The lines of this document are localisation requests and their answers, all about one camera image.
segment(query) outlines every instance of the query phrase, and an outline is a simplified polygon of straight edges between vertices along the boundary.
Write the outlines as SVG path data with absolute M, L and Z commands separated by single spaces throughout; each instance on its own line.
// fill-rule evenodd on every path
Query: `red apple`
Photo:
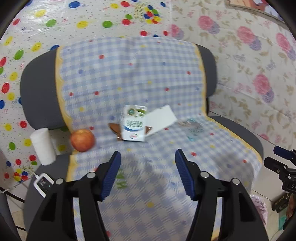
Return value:
M 94 146 L 96 139 L 90 130 L 79 129 L 72 133 L 70 141 L 75 150 L 84 152 Z

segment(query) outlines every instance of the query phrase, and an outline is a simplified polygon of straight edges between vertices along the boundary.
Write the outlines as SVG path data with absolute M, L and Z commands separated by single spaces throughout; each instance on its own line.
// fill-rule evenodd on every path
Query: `red polka dot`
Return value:
M 14 22 L 13 22 L 13 25 L 15 26 L 15 25 L 17 25 L 18 23 L 19 23 L 19 21 L 20 21 L 20 19 L 18 18 L 18 19 L 16 19 L 16 20 L 14 20 Z
M 36 156 L 35 156 L 35 155 L 31 155 L 31 156 L 29 156 L 29 160 L 30 160 L 30 161 L 35 161 L 35 160 L 36 160 Z
M 3 57 L 1 60 L 0 60 L 0 67 L 3 67 L 6 63 L 6 57 Z
M 144 31 L 144 30 L 143 30 L 143 31 L 141 31 L 141 32 L 140 32 L 140 34 L 141 34 L 141 36 L 147 36 L 147 32 L 146 32 L 146 31 Z
M 147 11 L 146 13 L 147 13 L 147 15 L 148 15 L 149 17 L 152 17 L 152 16 L 153 16 L 152 12 L 150 12 L 150 11 Z
M 9 83 L 4 83 L 2 85 L 2 93 L 6 94 L 9 91 Z
M 123 7 L 128 7 L 128 6 L 129 6 L 129 3 L 126 2 L 126 1 L 122 1 L 122 2 L 121 2 L 121 5 L 122 5 Z
M 128 20 L 127 18 L 122 20 L 122 24 L 124 25 L 130 25 L 130 23 L 131 23 L 130 20 Z
M 21 127 L 21 128 L 26 128 L 26 127 L 27 127 L 27 123 L 26 123 L 24 120 L 22 120 L 22 121 L 20 122 L 20 127 Z

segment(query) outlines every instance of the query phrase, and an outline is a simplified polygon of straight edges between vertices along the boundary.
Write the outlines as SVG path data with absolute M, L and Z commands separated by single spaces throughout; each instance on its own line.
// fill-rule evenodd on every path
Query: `tile floor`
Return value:
M 281 161 L 287 164 L 289 168 L 295 167 L 290 161 L 287 161 L 273 154 L 273 148 L 274 148 L 273 144 L 264 140 L 260 136 L 258 136 L 258 138 L 260 139 L 263 145 L 265 157 L 271 156 L 276 158 L 278 161 Z M 269 169 L 262 167 L 252 190 L 252 194 L 261 196 L 267 205 L 268 224 L 267 224 L 266 230 L 267 230 L 269 240 L 271 240 L 272 237 L 275 236 L 276 233 L 278 232 L 279 215 L 275 211 L 272 211 L 271 205 L 273 203 L 272 201 L 276 201 L 277 198 L 283 194 L 283 190 L 281 189 L 281 186 L 282 186 L 282 183 L 278 179 L 278 175 L 270 171 Z M 24 190 L 22 191 L 22 196 L 25 196 L 24 195 L 25 190 L 26 188 L 24 188 Z M 22 216 L 22 206 L 19 204 L 14 204 L 13 206 L 11 201 L 9 206 L 11 208 L 12 216 L 15 221 L 15 224 L 17 226 L 24 227 L 23 216 Z M 22 240 L 25 240 L 26 232 L 21 230 L 18 230 L 18 231 L 20 233 Z

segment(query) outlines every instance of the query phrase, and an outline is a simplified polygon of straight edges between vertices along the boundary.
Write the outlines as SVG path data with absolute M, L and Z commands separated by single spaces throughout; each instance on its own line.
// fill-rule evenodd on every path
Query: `metal bolt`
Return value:
M 94 172 L 89 172 L 86 176 L 88 178 L 94 178 L 96 176 L 96 174 Z
M 240 184 L 240 181 L 239 181 L 237 178 L 232 179 L 232 182 L 233 182 L 235 185 L 239 185 L 239 184 Z
M 210 174 L 208 174 L 207 172 L 201 172 L 200 176 L 203 178 L 208 178 L 210 176 Z
M 57 184 L 57 185 L 60 185 L 60 184 L 62 184 L 63 182 L 64 182 L 64 180 L 63 180 L 62 178 L 59 178 L 59 179 L 56 180 L 56 184 Z

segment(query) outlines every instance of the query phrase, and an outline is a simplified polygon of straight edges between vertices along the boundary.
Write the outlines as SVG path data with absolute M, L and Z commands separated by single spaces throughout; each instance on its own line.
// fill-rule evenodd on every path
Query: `checkered cloth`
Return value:
M 205 85 L 201 59 L 194 44 L 175 39 L 135 37 L 102 38 L 65 46 L 59 73 L 62 97 L 72 128 L 90 128 L 96 146 L 75 155 L 80 179 L 115 150 L 121 153 L 119 173 L 110 196 L 99 203 L 110 240 L 176 240 L 187 237 L 197 202 L 185 193 L 175 151 L 215 178 L 239 178 L 250 189 L 261 163 L 258 154 L 205 114 Z M 193 118 L 203 131 L 196 140 L 175 123 L 145 142 L 122 142 L 108 127 L 119 122 L 127 104 L 149 110 L 169 104 L 180 120 Z M 218 200 L 215 229 L 221 222 Z M 78 240 L 84 240 L 79 203 L 74 201 Z

